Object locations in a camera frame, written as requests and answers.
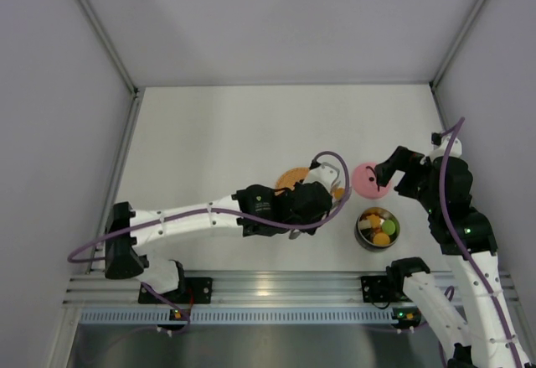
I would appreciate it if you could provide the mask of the yellow round cracker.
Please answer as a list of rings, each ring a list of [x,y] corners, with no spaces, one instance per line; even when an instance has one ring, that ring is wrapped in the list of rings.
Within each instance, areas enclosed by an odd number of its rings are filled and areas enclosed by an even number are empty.
[[[383,233],[383,232],[380,232],[378,234],[376,234],[373,238],[373,243],[376,245],[376,246],[388,246],[390,244],[390,238],[389,238],[389,235]]]

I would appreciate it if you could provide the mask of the pink round lid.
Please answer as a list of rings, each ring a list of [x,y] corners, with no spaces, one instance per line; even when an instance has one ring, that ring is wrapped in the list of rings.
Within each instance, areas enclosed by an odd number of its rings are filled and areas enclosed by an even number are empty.
[[[361,163],[351,175],[351,185],[353,190],[368,200],[378,200],[383,198],[391,189],[391,183],[386,186],[379,186],[376,181],[376,163]]]

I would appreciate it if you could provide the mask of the green sandwich cookie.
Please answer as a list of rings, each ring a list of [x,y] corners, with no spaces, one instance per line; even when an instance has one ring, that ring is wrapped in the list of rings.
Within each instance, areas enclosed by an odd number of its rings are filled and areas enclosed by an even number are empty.
[[[396,223],[392,220],[385,220],[381,225],[382,232],[388,236],[392,236],[397,231]]]

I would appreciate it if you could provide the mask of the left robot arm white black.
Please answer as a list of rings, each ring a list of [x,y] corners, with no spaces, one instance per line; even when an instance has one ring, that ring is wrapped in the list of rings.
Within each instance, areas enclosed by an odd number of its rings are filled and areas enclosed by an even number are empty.
[[[314,234],[332,208],[332,196],[319,182],[294,189],[253,184],[221,200],[171,210],[134,210],[113,205],[106,222],[105,277],[135,278],[157,293],[184,290],[183,266],[162,250],[197,236],[266,236],[288,231]]]

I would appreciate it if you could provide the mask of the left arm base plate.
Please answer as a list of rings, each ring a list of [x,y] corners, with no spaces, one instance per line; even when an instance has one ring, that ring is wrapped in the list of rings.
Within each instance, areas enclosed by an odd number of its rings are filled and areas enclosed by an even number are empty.
[[[163,293],[162,297],[175,304],[211,304],[212,292],[213,278],[186,277],[178,289]],[[163,303],[144,287],[140,287],[137,302],[139,304]]]

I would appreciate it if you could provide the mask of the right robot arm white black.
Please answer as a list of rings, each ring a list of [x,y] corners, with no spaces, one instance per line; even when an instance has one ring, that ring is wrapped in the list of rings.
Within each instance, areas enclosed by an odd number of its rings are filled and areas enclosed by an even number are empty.
[[[403,174],[394,190],[425,209],[430,233],[456,280],[459,313],[419,257],[394,261],[387,275],[397,292],[421,311],[441,344],[449,367],[531,367],[508,312],[498,272],[497,242],[489,219],[472,204],[473,175],[457,157],[425,156],[397,147],[374,167],[384,187]]]

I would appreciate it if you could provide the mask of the steel lunch box bowl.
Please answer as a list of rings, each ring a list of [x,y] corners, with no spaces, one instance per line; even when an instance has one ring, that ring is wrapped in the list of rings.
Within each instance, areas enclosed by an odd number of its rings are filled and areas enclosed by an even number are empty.
[[[373,243],[373,238],[375,234],[373,233],[370,237],[363,237],[358,230],[358,221],[362,218],[366,218],[367,215],[378,215],[381,218],[381,225],[385,220],[392,220],[396,223],[397,231],[394,235],[389,236],[390,238],[390,244],[388,246],[376,246]],[[392,247],[396,241],[398,240],[400,235],[400,224],[398,219],[392,214],[389,210],[380,208],[380,207],[372,207],[366,209],[357,219],[354,227],[354,236],[358,243],[365,249],[369,251],[383,251],[390,247]]]

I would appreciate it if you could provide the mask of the white cube food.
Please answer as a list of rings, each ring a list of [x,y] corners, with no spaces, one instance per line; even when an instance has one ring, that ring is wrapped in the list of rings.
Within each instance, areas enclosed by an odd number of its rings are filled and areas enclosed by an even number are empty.
[[[362,218],[358,221],[358,228],[360,230],[368,229],[370,227],[370,221],[367,218]]]

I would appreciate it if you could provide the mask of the flower shaped yellow cookie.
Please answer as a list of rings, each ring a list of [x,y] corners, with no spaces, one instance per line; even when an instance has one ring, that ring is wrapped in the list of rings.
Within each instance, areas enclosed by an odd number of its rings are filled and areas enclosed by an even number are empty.
[[[378,215],[367,215],[366,220],[369,222],[371,228],[381,226],[381,218]]]

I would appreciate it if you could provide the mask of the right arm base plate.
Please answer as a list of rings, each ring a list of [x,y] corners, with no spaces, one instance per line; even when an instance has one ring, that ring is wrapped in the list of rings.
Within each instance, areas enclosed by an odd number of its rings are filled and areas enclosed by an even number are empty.
[[[397,303],[409,299],[403,294],[400,284],[386,275],[370,275],[360,278],[365,303]]]

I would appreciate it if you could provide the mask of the black sandwich cookie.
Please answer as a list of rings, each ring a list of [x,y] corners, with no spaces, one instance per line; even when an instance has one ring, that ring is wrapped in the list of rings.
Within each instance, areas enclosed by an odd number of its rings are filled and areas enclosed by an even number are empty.
[[[359,227],[358,230],[363,237],[370,237],[374,233],[374,230],[370,227]]]

